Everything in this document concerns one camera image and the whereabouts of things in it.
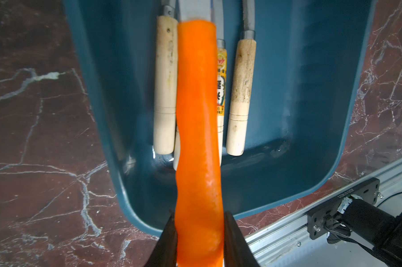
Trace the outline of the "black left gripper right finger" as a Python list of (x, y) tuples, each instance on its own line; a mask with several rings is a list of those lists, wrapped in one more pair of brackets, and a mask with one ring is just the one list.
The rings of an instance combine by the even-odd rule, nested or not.
[(224, 213), (224, 266), (225, 267), (259, 267), (234, 216)]

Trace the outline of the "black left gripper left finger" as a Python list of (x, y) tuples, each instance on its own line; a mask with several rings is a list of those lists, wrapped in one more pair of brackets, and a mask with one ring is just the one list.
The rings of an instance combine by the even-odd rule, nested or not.
[(171, 213), (145, 267), (176, 267), (178, 235), (174, 219), (174, 213)]

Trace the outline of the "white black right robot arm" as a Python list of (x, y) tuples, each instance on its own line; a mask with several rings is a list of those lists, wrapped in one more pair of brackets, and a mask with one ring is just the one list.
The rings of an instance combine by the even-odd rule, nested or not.
[(346, 198), (324, 227), (388, 267), (402, 267), (402, 213), (394, 217), (362, 199)]

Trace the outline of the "teal plastic tray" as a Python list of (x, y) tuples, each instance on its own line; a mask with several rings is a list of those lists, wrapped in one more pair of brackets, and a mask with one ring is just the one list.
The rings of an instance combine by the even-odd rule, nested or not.
[[(159, 236), (175, 209), (172, 157), (153, 149), (159, 1), (65, 1), (117, 200)], [(257, 1), (246, 145), (222, 159), (235, 218), (302, 198), (333, 174), (349, 130), (375, 1)]]

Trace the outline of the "wooden handle sickle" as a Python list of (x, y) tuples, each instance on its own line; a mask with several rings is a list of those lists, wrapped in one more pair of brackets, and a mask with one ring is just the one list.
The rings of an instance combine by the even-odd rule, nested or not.
[(175, 132), (175, 147), (174, 147), (174, 161), (173, 161), (173, 168), (177, 171), (179, 158), (181, 155), (181, 141), (180, 141), (180, 133), (178, 127), (176, 128)]
[(178, 71), (175, 7), (175, 1), (162, 1), (156, 23), (153, 146), (161, 155), (171, 154), (175, 144)]
[(243, 31), (236, 49), (226, 143), (232, 156), (244, 152), (257, 47), (255, 1), (243, 1), (242, 8)]
[(218, 148), (219, 161), (222, 163), (223, 133), (224, 133), (224, 112), (225, 112), (225, 89), (227, 79), (227, 50), (224, 40), (224, 12), (223, 1), (213, 2), (213, 22), (216, 26), (217, 52), (218, 52), (218, 74), (217, 74), (217, 124), (218, 124)]

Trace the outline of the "orange handle sickle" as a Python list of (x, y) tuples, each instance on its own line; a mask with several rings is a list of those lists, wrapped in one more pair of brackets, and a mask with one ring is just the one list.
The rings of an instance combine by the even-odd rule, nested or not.
[(180, 1), (177, 124), (181, 153), (175, 228), (180, 267), (223, 264), (224, 211), (218, 152), (216, 26), (211, 1)]

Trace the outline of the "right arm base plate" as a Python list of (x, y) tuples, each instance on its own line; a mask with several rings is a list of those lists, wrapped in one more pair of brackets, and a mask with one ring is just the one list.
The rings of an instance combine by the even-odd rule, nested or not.
[(379, 187), (379, 179), (369, 178), (308, 211), (307, 231), (310, 239), (315, 240), (326, 234), (328, 231), (325, 226), (332, 227), (353, 199), (361, 199), (375, 205)]

